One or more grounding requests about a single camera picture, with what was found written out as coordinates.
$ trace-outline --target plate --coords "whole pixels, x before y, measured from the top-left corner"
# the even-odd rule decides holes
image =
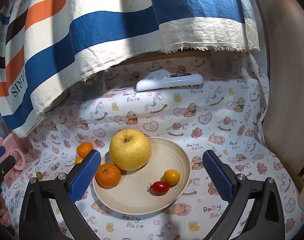
[[[185,151],[176,143],[159,137],[148,137],[152,145],[152,156],[148,163],[136,171],[121,171],[118,185],[106,189],[93,178],[97,197],[110,209],[127,215],[144,215],[159,211],[174,203],[188,185],[191,163]],[[112,163],[109,153],[103,163]],[[153,195],[148,191],[150,183],[162,179],[166,170],[177,170],[180,181],[170,187],[164,195]]]

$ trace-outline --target hand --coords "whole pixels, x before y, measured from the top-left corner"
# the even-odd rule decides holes
[[[10,214],[5,205],[5,200],[3,199],[2,194],[0,194],[0,221],[3,226],[9,227],[11,225]]]

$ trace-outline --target tangerine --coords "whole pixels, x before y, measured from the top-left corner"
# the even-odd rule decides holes
[[[89,142],[84,142],[84,143],[81,143],[79,146],[77,146],[76,148],[76,152],[77,154],[82,157],[82,158],[85,158],[86,155],[88,155],[88,153],[91,151],[91,150],[94,150],[94,146],[93,144],[89,143]]]
[[[75,159],[75,164],[79,164],[79,163],[81,163],[83,160],[84,160],[84,158],[82,158],[82,157],[77,157],[77,158]]]
[[[98,168],[95,178],[103,187],[114,187],[121,180],[121,171],[115,164],[104,163]]]

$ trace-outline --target orange stripe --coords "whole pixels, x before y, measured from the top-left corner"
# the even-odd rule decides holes
[[[57,14],[65,5],[66,0],[44,0],[34,4],[27,12],[25,30],[34,23]]]
[[[24,67],[24,47],[12,58],[6,66],[6,81],[0,82],[0,97],[8,96],[8,89]]]

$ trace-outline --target fabric backdrop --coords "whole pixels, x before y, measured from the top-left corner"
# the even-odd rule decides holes
[[[249,0],[9,0],[0,12],[0,115],[19,137],[79,80],[181,48],[259,49]]]

